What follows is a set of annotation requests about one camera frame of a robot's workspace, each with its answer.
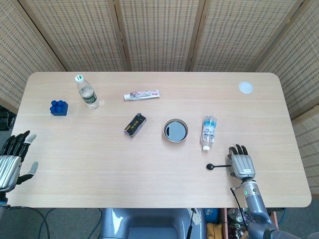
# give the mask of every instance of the woven panel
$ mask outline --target woven panel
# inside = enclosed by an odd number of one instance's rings
[[[293,121],[296,140],[310,191],[319,195],[319,107]]]
[[[26,81],[33,72],[62,70],[11,0],[0,1],[0,100],[3,105],[17,111]]]
[[[290,114],[319,98],[319,1],[313,0],[291,26],[261,72],[281,80]]]
[[[123,71],[107,0],[25,0],[69,71]]]
[[[184,71],[199,0],[121,0],[133,71]]]
[[[211,0],[193,71],[247,71],[296,0]]]

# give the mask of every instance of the plastic bottle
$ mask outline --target plastic bottle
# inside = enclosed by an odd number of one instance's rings
[[[238,208],[229,209],[227,214],[232,220],[239,222],[239,223],[243,222],[243,218],[242,218],[240,210]]]
[[[77,83],[78,91],[86,105],[91,109],[96,109],[100,105],[100,101],[94,93],[90,83],[84,80],[82,75],[77,75],[75,81]]]
[[[203,144],[203,150],[209,151],[210,147],[214,143],[215,128],[217,119],[213,116],[206,116],[203,123],[203,134],[201,135],[201,143]]]

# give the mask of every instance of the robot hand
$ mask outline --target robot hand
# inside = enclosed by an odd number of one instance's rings
[[[248,151],[245,146],[236,145],[229,148],[229,154],[227,155],[227,164],[230,176],[236,177],[243,182],[255,177],[255,169],[251,157],[248,155]]]
[[[36,137],[33,134],[26,139],[29,133],[9,137],[0,151],[0,203],[6,203],[5,194],[13,190],[16,184],[32,178],[38,168],[38,162],[34,162],[27,174],[19,176],[28,148]]]

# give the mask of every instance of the small package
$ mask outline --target small package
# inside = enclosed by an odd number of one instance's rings
[[[138,133],[138,131],[145,124],[146,118],[138,113],[134,119],[129,123],[129,125],[125,128],[124,133],[134,138],[134,136]]]

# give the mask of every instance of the round container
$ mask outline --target round container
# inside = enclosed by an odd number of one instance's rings
[[[169,141],[179,143],[186,139],[188,126],[180,119],[171,119],[164,125],[163,133]]]

